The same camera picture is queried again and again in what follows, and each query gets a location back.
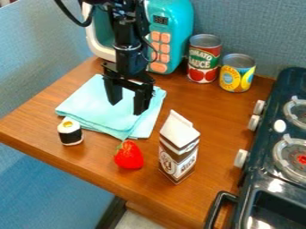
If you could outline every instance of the teal toy microwave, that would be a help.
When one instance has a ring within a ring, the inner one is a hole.
[[[145,1],[150,21],[150,34],[147,37],[157,50],[149,48],[150,72],[168,74],[175,70],[184,58],[188,40],[193,31],[193,8],[189,0]],[[83,4],[86,18],[91,5]],[[98,57],[115,62],[113,49],[114,33],[106,12],[97,10],[94,23],[86,28],[86,39],[90,50]]]

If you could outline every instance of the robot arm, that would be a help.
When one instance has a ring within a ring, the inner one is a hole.
[[[115,34],[114,49],[116,63],[103,63],[105,67],[104,84],[108,101],[115,105],[123,98],[123,88],[135,91],[134,114],[140,115],[149,108],[153,96],[154,79],[145,72],[148,64],[148,47],[156,50],[146,40],[149,34],[149,21],[144,0],[84,0],[91,4],[89,17],[85,22],[78,21],[64,6],[55,0],[61,10],[73,22],[82,27],[92,23],[96,10],[108,12]],[[143,84],[129,81],[135,79]]]

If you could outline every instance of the microwave display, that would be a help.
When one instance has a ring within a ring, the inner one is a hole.
[[[155,23],[158,23],[158,24],[163,24],[163,25],[168,24],[168,18],[166,18],[166,17],[153,15],[153,20],[154,20]]]

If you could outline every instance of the wooden countertop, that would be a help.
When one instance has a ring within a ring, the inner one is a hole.
[[[167,76],[152,74],[167,96],[151,137],[137,140],[145,166],[126,171],[113,162],[119,140],[83,131],[82,144],[65,147],[56,131],[62,118],[55,108],[102,71],[100,62],[96,57],[88,59],[3,118],[0,141],[149,210],[161,222],[164,217],[180,228],[201,228],[216,194],[237,192],[240,170],[233,167],[233,161],[239,148],[250,148],[253,133],[247,124],[252,109],[258,99],[268,97],[274,81],[255,77],[248,92],[229,93],[217,81],[189,82],[182,70]],[[191,120],[201,133],[196,171],[177,186],[158,171],[159,130],[170,109]]]

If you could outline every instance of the yellow can label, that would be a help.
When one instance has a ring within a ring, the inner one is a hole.
[[[231,66],[225,65],[221,68],[220,86],[222,89],[234,91],[241,82],[240,73]]]
[[[251,81],[255,72],[255,67],[250,68],[242,77],[242,89],[247,90],[251,86]]]

